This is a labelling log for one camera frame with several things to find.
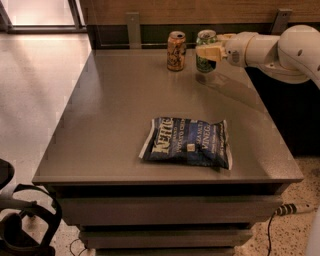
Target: wooden panel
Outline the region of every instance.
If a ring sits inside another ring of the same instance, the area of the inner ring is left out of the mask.
[[[158,249],[158,250],[97,250],[96,256],[233,256],[233,249],[226,248],[200,248],[200,249]]]
[[[265,221],[279,196],[79,198],[59,200],[69,225],[162,225]]]
[[[126,24],[139,12],[141,24],[271,23],[278,8],[291,8],[290,22],[319,22],[318,0],[80,0],[88,25]]]
[[[137,249],[137,248],[186,248],[234,247],[247,242],[250,230],[142,230],[81,232],[80,239],[86,248]]]

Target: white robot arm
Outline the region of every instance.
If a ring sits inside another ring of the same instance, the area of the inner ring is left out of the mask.
[[[320,89],[320,33],[297,25],[281,36],[242,32],[218,36],[218,43],[196,47],[200,57],[227,58],[234,66],[256,67],[277,80],[297,84],[312,79]]]

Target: speckled floor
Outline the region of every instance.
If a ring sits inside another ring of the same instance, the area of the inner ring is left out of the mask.
[[[85,34],[0,33],[0,157],[15,167],[13,183],[31,183],[90,51]],[[295,160],[305,179],[291,185],[283,193],[283,200],[285,203],[308,202],[317,208],[320,204],[320,157]],[[271,224],[271,255],[305,255],[314,216],[315,210],[275,217]],[[41,234],[43,223],[29,221],[25,224],[28,232]],[[256,224],[252,229],[254,236],[237,247],[235,255],[267,255],[267,225],[268,222]],[[56,255],[79,255],[83,245],[75,241],[77,236],[75,227],[62,222],[52,241]],[[94,250],[81,253],[82,256],[94,254]]]

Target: can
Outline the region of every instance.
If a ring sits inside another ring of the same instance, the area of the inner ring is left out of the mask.
[[[217,41],[217,35],[214,30],[202,30],[198,33],[197,45],[204,45],[204,44],[213,44]],[[207,59],[201,58],[196,55],[197,58],[197,69],[202,73],[209,73],[214,70],[215,66],[212,65],[212,61]]]
[[[168,38],[167,68],[180,71],[184,67],[186,55],[186,35],[181,31],[172,31]]]

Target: black chair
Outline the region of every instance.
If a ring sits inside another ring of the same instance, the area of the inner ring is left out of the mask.
[[[6,256],[54,256],[55,249],[50,242],[57,231],[62,211],[59,203],[41,188],[32,185],[7,185],[14,176],[12,165],[0,159],[0,212],[4,209],[19,210],[19,213],[9,213],[0,221],[0,255]],[[55,214],[38,205],[36,201],[28,202],[14,199],[13,195],[19,191],[39,191],[52,198]],[[42,241],[38,243],[22,228],[25,216],[38,216],[48,224],[48,229]]]

